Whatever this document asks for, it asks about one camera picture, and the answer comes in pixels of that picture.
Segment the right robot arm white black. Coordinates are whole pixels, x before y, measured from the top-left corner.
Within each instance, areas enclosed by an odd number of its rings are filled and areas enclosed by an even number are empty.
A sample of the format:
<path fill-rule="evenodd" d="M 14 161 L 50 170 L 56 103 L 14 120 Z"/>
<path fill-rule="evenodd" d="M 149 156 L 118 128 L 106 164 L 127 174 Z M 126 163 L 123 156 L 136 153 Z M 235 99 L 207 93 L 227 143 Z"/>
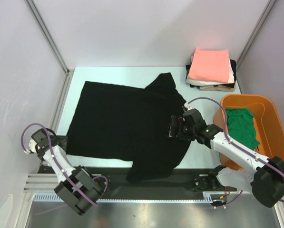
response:
<path fill-rule="evenodd" d="M 197 109 L 189 109 L 182 116 L 172 116 L 168 136 L 197 141 L 241 167 L 240 170 L 216 167 L 214 176 L 209 178 L 209 186 L 213 190 L 228 186 L 246 191 L 268 208 L 284 197 L 284 161 L 276 156 L 270 159 L 247 148 L 219 126 L 207 124 Z"/>

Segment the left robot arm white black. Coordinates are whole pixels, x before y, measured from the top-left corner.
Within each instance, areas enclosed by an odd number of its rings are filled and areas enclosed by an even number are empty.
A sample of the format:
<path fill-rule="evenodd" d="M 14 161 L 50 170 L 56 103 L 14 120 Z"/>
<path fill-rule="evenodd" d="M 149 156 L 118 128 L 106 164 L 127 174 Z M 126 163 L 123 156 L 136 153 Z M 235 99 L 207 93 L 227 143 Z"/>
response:
<path fill-rule="evenodd" d="M 79 215 L 85 214 L 108 188 L 108 178 L 92 175 L 85 167 L 73 167 L 65 152 L 67 137 L 56 135 L 39 123 L 28 125 L 21 135 L 26 154 L 36 154 L 51 166 L 58 180 L 56 195 Z"/>

